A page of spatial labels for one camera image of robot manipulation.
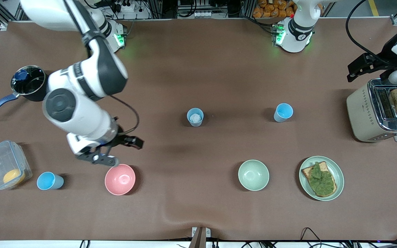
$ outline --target black pot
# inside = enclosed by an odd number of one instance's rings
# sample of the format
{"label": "black pot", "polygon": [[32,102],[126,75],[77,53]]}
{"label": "black pot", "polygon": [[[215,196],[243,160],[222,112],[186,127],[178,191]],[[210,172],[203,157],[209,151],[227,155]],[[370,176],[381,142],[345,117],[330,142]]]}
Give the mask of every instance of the black pot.
{"label": "black pot", "polygon": [[40,102],[47,94],[48,75],[36,65],[28,65],[19,69],[11,78],[10,87],[13,94],[0,99],[0,107],[6,102],[23,96],[30,101]]}

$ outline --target tissue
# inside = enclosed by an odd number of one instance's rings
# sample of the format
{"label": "tissue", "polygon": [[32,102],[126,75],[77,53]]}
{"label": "tissue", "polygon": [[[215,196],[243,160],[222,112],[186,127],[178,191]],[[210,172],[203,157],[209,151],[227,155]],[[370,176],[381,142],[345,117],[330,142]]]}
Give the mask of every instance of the tissue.
{"label": "tissue", "polygon": [[193,114],[189,117],[189,121],[192,123],[199,123],[202,120],[202,117],[199,114]]}

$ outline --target plastic food container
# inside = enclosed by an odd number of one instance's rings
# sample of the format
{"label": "plastic food container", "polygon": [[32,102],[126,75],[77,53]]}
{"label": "plastic food container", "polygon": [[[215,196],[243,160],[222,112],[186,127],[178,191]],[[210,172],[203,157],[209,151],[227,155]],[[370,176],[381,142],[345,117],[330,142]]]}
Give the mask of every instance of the plastic food container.
{"label": "plastic food container", "polygon": [[13,141],[0,143],[0,190],[12,188],[32,176],[22,148]]}

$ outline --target green indicator light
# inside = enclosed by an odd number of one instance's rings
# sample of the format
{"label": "green indicator light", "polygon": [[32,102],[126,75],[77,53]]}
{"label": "green indicator light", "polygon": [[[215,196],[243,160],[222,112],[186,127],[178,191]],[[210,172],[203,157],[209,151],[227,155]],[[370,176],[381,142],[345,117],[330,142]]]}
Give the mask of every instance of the green indicator light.
{"label": "green indicator light", "polygon": [[121,46],[123,46],[123,44],[124,44],[124,41],[123,41],[123,36],[122,35],[114,35],[114,38],[115,38],[115,40],[116,40],[116,42],[117,42],[117,44],[121,47]]}
{"label": "green indicator light", "polygon": [[277,36],[277,44],[282,44],[284,37],[286,36],[286,30],[283,30],[282,33],[280,33]]}

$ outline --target blue plastic cup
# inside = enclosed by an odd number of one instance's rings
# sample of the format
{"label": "blue plastic cup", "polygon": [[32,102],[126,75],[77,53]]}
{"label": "blue plastic cup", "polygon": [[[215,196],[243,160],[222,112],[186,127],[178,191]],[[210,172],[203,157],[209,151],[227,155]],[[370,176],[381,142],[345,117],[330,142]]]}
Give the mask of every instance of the blue plastic cup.
{"label": "blue plastic cup", "polygon": [[[191,116],[193,116],[194,114],[197,114],[200,116],[200,121],[197,120],[191,120]],[[198,127],[202,124],[203,118],[205,117],[205,115],[203,114],[203,111],[199,108],[191,108],[188,113],[186,114],[186,118],[188,119],[189,123],[191,124],[191,126],[193,127]]]}
{"label": "blue plastic cup", "polygon": [[283,122],[293,115],[293,108],[287,103],[280,103],[275,110],[274,119],[277,122]]}
{"label": "blue plastic cup", "polygon": [[58,189],[63,185],[63,178],[53,172],[47,171],[38,177],[36,185],[40,190]]}

